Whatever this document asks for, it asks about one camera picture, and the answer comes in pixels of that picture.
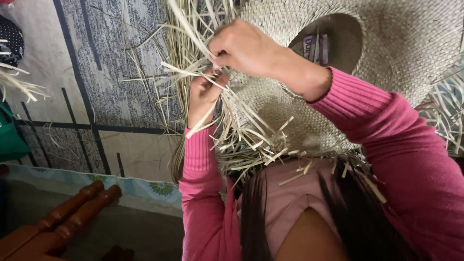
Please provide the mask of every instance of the polka dot fabric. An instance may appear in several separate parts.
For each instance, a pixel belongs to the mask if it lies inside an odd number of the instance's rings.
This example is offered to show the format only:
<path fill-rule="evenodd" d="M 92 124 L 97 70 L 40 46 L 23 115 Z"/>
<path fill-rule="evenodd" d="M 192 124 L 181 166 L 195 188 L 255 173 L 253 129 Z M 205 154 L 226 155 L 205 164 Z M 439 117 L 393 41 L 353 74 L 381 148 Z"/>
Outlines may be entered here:
<path fill-rule="evenodd" d="M 0 62 L 18 67 L 23 55 L 24 39 L 21 29 L 0 15 Z"/>

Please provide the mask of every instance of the wooden chair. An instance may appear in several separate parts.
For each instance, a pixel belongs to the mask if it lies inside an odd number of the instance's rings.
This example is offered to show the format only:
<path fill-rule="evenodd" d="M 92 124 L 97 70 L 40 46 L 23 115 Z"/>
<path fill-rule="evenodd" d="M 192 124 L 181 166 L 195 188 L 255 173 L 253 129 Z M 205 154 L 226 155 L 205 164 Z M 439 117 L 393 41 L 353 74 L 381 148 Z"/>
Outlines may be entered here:
<path fill-rule="evenodd" d="M 63 261 L 59 256 L 70 239 L 120 197 L 118 185 L 104 190 L 103 182 L 95 181 L 83 187 L 35 225 L 21 226 L 1 239 L 0 261 Z"/>

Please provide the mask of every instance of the straw hat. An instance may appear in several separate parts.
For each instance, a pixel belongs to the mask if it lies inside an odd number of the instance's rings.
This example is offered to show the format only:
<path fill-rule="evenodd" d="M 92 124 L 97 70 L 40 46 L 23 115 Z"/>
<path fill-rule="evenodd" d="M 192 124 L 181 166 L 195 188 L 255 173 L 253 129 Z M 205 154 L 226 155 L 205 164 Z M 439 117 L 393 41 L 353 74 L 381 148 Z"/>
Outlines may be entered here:
<path fill-rule="evenodd" d="M 456 62 L 463 13 L 462 0 L 250 0 L 240 17 L 294 50 L 318 27 L 329 35 L 329 65 L 385 91 L 400 92 L 415 107 L 431 83 Z M 277 80 L 233 72 L 230 89 L 236 95 L 225 102 L 239 129 L 260 132 L 244 106 L 274 131 L 293 117 L 283 129 L 285 138 L 274 146 L 262 145 L 269 150 L 286 148 L 285 154 L 305 151 L 315 157 L 356 147 Z M 255 144 L 261 140 L 251 137 Z"/>

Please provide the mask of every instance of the wooden spindle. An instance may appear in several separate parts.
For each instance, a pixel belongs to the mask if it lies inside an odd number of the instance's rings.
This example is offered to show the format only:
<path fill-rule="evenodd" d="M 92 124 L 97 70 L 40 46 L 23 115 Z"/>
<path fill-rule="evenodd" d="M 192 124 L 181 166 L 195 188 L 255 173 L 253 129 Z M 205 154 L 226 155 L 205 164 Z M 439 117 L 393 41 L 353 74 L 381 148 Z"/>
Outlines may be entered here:
<path fill-rule="evenodd" d="M 52 231 L 57 225 L 64 222 L 87 201 L 95 198 L 103 189 L 104 184 L 101 180 L 96 180 L 92 184 L 81 188 L 79 193 L 75 196 L 59 204 L 52 211 L 48 212 L 45 218 L 39 220 L 35 224 L 35 227 L 42 232 Z"/>
<path fill-rule="evenodd" d="M 111 186 L 109 189 L 98 194 L 95 199 L 90 200 L 82 206 L 66 222 L 59 225 L 54 232 L 60 235 L 64 241 L 70 240 L 77 231 L 94 220 L 104 207 L 110 205 L 121 196 L 121 188 L 118 185 Z"/>

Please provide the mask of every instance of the pink sweater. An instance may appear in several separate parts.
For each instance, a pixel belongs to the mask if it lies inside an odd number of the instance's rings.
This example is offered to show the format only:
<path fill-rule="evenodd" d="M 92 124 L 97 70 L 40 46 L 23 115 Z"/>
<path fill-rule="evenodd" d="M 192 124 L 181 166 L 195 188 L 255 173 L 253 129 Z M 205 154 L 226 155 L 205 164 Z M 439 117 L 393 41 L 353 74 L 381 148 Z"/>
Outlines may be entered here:
<path fill-rule="evenodd" d="M 464 177 L 434 128 L 397 93 L 382 91 L 331 68 L 332 86 L 311 107 L 362 144 L 387 198 L 390 222 L 432 260 L 464 260 Z M 182 193 L 183 260 L 241 259 L 237 206 L 228 182 L 226 203 L 209 137 L 195 133 L 185 144 Z"/>

